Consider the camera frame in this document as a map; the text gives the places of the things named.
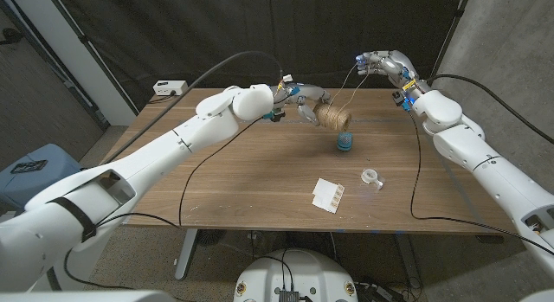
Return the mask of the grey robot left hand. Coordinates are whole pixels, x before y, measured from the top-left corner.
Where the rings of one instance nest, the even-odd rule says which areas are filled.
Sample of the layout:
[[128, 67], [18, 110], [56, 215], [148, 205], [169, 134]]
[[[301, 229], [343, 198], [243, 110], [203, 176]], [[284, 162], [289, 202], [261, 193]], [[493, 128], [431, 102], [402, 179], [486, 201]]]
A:
[[286, 105], [296, 105], [301, 118], [314, 125], [320, 125], [315, 111], [306, 102], [312, 100], [317, 103], [329, 103], [331, 98], [322, 87], [295, 82], [290, 74], [284, 76], [277, 86], [270, 86], [270, 89], [273, 92], [274, 105], [272, 110], [262, 117], [273, 122], [279, 122], [286, 116]]

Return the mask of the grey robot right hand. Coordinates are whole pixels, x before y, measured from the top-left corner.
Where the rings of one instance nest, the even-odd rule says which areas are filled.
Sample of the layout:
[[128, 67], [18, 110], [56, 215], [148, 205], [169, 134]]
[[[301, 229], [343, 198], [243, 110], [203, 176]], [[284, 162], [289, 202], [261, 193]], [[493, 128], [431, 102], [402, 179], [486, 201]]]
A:
[[395, 104], [407, 112], [421, 95], [431, 90], [410, 59], [398, 50], [364, 52], [355, 60], [359, 75], [387, 76], [396, 88], [392, 94]]

